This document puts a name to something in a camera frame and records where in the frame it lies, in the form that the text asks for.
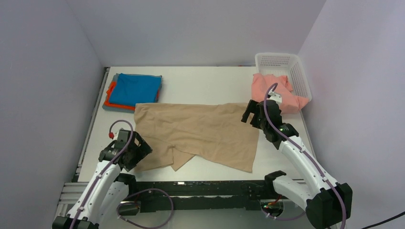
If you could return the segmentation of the beige t-shirt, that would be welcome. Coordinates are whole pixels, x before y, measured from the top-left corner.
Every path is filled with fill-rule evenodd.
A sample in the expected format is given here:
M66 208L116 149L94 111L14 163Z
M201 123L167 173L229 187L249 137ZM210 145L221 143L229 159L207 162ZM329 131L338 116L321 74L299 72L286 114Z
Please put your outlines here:
M152 148L137 172L179 170L194 156L251 173L259 130L241 121L247 105L138 104L135 130Z

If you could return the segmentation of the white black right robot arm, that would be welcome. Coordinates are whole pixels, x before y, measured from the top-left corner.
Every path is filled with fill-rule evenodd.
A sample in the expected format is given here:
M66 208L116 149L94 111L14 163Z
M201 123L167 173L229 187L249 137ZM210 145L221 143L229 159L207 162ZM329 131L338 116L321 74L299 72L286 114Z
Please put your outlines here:
M281 170L272 172L264 178L264 194L269 198L279 194L293 201L316 229L336 224L345 228L351 216L352 188L347 183L339 183L310 154L298 131L282 121L275 101L250 100L241 121L246 123L250 115L252 127L263 131L266 140L292 163L305 181L301 185Z

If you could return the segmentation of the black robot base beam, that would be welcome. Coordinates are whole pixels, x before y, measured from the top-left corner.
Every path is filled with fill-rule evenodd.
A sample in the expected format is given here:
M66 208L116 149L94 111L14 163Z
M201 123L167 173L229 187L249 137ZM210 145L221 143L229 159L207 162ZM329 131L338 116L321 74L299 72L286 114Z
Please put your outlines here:
M283 211L282 197L269 193L263 180L142 181L118 212L123 216L173 210L245 209Z

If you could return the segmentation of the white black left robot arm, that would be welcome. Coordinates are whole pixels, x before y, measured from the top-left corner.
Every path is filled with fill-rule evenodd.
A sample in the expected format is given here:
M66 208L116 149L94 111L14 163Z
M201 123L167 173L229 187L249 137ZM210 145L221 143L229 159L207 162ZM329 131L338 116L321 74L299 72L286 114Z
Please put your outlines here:
M80 198L65 216L57 216L53 229L98 229L103 218L138 191L129 174L152 148L135 131L110 133L113 140L100 152L95 172Z

